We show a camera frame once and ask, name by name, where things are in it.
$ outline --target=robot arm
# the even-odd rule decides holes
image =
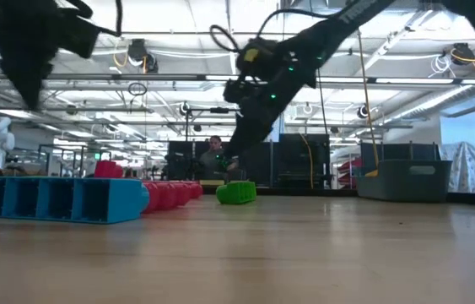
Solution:
[[[236,61],[240,77],[236,81],[229,80],[224,90],[226,101],[240,106],[237,126],[224,158],[227,160],[260,143],[303,85],[316,87],[316,70],[340,44],[393,2],[355,0],[340,12],[285,41],[250,40],[239,51]],[[465,15],[475,29],[475,0],[436,2],[454,13]],[[246,76],[257,77],[266,83],[251,84]]]

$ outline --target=person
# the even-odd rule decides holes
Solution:
[[[223,154],[222,139],[218,135],[214,135],[209,139],[209,151],[200,156],[200,163],[203,165],[204,180],[220,180],[224,179],[224,173],[220,172],[219,160],[217,156]],[[237,169],[238,160],[233,160],[227,167],[227,171]]]

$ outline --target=green object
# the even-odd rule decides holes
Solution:
[[[230,182],[217,188],[217,199],[221,204],[246,204],[256,200],[254,182]]]

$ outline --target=gray storage bin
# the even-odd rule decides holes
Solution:
[[[357,177],[362,198],[397,202],[443,202],[451,175],[450,160],[383,160],[378,176]]]

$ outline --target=wooden table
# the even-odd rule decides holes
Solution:
[[[213,197],[118,225],[0,220],[0,304],[475,304],[475,207]]]

